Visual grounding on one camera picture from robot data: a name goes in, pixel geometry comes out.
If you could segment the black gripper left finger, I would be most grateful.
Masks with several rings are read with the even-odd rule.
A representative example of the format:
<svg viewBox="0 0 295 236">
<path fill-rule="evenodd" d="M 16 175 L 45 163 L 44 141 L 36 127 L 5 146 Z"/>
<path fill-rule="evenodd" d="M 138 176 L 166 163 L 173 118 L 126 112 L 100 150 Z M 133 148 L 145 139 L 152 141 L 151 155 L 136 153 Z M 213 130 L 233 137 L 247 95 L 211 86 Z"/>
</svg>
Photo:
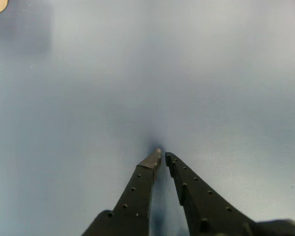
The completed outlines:
<svg viewBox="0 0 295 236">
<path fill-rule="evenodd" d="M 98 214 L 83 235 L 148 236 L 152 190 L 160 166 L 161 149 L 156 148 L 136 166 L 114 209 Z"/>
</svg>

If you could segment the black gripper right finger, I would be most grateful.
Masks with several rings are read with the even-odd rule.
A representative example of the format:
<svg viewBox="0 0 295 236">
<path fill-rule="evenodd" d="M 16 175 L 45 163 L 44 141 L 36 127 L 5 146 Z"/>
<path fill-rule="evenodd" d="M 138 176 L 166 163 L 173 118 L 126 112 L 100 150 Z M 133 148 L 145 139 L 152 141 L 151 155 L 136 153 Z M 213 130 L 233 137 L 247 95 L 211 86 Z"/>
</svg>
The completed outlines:
<svg viewBox="0 0 295 236">
<path fill-rule="evenodd" d="M 200 178 L 179 157 L 165 153 L 191 236 L 252 236 L 256 223 Z"/>
</svg>

